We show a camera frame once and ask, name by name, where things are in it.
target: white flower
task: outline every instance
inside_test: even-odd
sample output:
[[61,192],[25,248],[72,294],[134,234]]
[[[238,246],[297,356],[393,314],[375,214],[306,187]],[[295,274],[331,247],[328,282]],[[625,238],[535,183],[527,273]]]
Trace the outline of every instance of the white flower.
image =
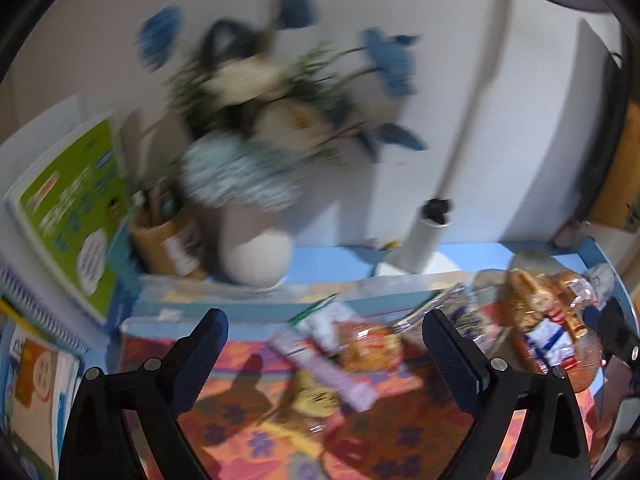
[[223,107],[262,96],[270,100],[284,95],[284,69],[261,56],[236,59],[222,65],[202,88]]
[[256,139],[305,155],[328,140],[331,133],[331,126],[318,108],[295,99],[266,105],[255,122]]

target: spiral notebook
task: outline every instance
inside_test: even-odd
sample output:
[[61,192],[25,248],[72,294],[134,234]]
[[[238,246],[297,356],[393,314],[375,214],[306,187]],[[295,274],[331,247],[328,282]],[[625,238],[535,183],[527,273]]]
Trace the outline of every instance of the spiral notebook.
[[[0,195],[52,145],[84,121],[77,96],[23,126],[0,146]],[[22,316],[76,354],[101,348],[106,335],[46,269],[4,205],[0,205],[0,291]]]
[[62,348],[83,354],[88,346],[69,327],[57,319],[18,277],[0,252],[0,290],[11,306],[30,325]]

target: artificial flower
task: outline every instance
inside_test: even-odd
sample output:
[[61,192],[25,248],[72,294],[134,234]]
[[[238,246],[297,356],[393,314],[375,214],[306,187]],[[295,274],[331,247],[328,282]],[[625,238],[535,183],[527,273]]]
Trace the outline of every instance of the artificial flower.
[[224,63],[203,89],[217,96],[221,107],[239,105],[264,96],[270,100],[284,92],[284,70],[261,56]]
[[305,28],[317,22],[313,0],[280,0],[281,28]]
[[408,38],[398,36],[387,40],[378,28],[364,31],[364,48],[380,74],[386,92],[391,97],[401,98],[415,94],[410,79],[414,74],[414,55],[407,49]]
[[414,152],[423,152],[427,149],[421,139],[412,134],[406,128],[395,123],[384,123],[380,126],[378,137],[385,144],[404,146]]
[[238,201],[277,212],[302,194],[298,157],[229,132],[194,142],[182,158],[182,170],[187,195],[214,207]]
[[140,59],[152,72],[169,61],[181,27],[182,15],[175,6],[165,7],[143,23],[137,43]]
[[331,126],[315,106],[295,99],[267,105],[255,122],[255,138],[278,150],[307,155],[331,136]]

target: screw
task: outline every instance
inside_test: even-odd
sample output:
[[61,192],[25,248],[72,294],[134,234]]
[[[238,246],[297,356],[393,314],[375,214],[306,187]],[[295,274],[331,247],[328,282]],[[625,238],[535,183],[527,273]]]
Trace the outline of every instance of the screw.
[[99,375],[100,375],[100,368],[89,368],[84,374],[87,381],[93,381],[97,379]]
[[162,361],[160,359],[153,357],[145,362],[145,370],[148,372],[154,372],[155,370],[158,370],[161,364]]
[[558,366],[554,367],[554,375],[558,379],[566,379],[566,372]]
[[491,359],[491,368],[493,368],[494,370],[498,370],[499,372],[503,372],[508,367],[509,367],[509,365],[507,364],[507,361],[505,361],[504,359],[500,359],[499,357],[497,357],[495,359]]

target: book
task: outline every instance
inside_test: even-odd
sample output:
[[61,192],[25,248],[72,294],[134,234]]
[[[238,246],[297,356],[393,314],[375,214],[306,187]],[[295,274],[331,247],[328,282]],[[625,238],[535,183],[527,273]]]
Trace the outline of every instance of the book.
[[9,340],[3,431],[31,478],[55,480],[79,361],[11,322],[2,339]]
[[5,197],[47,269],[109,329],[135,300],[106,261],[130,209],[112,131],[108,116],[78,126],[33,163]]
[[77,354],[88,346],[73,330],[54,316],[18,277],[0,253],[0,312],[3,310],[17,324],[31,327],[37,335],[51,340]]
[[[69,97],[46,110],[0,145],[0,196],[4,196],[34,160],[84,122],[78,96]],[[55,313],[60,325],[71,328],[82,345],[103,348],[107,337],[89,316],[78,307],[40,261],[29,242],[21,234],[8,208],[0,206],[0,256],[2,270],[10,271],[11,281],[20,283],[17,292],[38,305],[37,316]],[[13,297],[19,310],[21,302]]]

